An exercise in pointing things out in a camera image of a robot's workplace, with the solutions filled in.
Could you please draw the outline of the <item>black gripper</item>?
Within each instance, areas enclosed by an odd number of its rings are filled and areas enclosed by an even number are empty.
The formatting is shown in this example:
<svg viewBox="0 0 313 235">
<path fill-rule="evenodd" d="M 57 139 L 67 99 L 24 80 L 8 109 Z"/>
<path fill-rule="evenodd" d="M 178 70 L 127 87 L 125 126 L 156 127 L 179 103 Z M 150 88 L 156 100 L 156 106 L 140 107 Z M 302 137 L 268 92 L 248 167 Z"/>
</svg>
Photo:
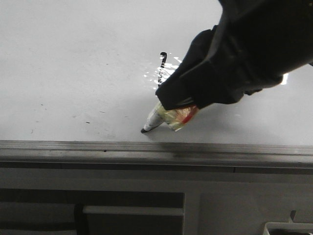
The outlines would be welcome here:
<svg viewBox="0 0 313 235">
<path fill-rule="evenodd" d="M 199 33 L 157 89 L 166 110 L 237 103 L 313 61 L 310 0 L 223 0 L 219 25 Z"/>
</svg>

